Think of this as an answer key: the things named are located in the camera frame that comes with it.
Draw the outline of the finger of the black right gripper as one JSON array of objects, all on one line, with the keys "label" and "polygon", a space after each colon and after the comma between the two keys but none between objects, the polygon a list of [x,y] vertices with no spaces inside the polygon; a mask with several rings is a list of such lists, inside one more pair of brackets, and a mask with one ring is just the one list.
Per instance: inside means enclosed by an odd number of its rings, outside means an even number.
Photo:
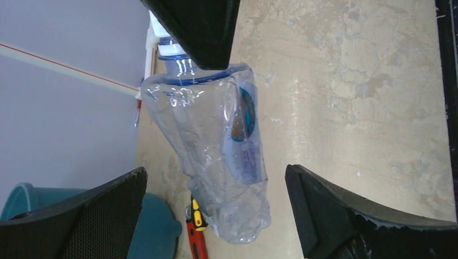
[{"label": "finger of the black right gripper", "polygon": [[162,57],[188,55],[200,69],[228,68],[239,0],[144,0]]}]

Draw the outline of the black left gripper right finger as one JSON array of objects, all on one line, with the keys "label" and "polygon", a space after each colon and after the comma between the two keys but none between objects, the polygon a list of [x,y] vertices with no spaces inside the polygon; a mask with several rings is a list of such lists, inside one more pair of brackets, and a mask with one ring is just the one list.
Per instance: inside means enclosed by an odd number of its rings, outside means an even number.
[{"label": "black left gripper right finger", "polygon": [[457,258],[457,223],[386,207],[301,165],[285,181],[304,258]]}]

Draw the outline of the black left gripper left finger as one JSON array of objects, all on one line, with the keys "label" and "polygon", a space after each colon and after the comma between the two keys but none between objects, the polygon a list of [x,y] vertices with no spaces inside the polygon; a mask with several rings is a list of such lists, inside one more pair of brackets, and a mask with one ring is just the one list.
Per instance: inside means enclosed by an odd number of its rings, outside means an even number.
[{"label": "black left gripper left finger", "polygon": [[138,167],[101,186],[1,221],[1,258],[127,258],[148,174]]}]

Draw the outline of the clear bottle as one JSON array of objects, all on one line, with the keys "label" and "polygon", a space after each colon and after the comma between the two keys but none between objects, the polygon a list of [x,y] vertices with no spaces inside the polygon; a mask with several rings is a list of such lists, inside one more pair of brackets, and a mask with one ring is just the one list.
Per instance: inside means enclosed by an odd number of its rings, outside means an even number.
[{"label": "clear bottle", "polygon": [[145,79],[143,104],[178,155],[204,219],[223,240],[253,242],[271,223],[254,73],[203,70],[151,16],[166,70]]}]

